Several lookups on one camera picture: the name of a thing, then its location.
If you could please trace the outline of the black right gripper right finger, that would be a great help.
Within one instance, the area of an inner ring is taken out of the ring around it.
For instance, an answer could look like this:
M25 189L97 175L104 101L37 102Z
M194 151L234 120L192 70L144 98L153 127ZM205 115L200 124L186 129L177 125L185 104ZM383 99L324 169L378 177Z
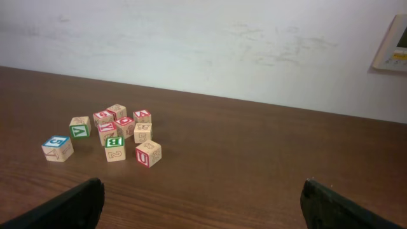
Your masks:
M310 229L403 229L313 179L305 181L300 206Z

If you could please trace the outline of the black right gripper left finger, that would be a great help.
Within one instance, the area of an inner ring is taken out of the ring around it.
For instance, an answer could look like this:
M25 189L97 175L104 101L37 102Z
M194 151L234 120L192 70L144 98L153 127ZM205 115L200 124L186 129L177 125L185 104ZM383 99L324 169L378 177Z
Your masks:
M91 178L40 206L1 224L9 229L95 229L104 206L104 184Z

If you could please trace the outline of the blue number 5 block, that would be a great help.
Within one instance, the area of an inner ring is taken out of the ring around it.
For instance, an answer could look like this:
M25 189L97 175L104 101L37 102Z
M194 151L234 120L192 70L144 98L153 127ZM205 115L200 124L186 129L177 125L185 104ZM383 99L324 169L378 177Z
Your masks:
M65 162L73 153L71 139L54 135L41 145L45 158L51 162Z

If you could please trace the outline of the green letter B block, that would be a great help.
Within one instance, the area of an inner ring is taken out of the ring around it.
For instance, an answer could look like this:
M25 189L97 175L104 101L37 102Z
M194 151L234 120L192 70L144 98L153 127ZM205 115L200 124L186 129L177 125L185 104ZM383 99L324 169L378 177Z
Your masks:
M117 162L126 159L124 137L108 137L105 142L106 159Z

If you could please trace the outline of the red letter U block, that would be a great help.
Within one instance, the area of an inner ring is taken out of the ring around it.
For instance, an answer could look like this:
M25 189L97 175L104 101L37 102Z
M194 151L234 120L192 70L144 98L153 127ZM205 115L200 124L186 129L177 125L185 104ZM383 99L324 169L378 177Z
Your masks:
M150 168L162 159L162 147L160 144L147 140L135 148L137 161Z

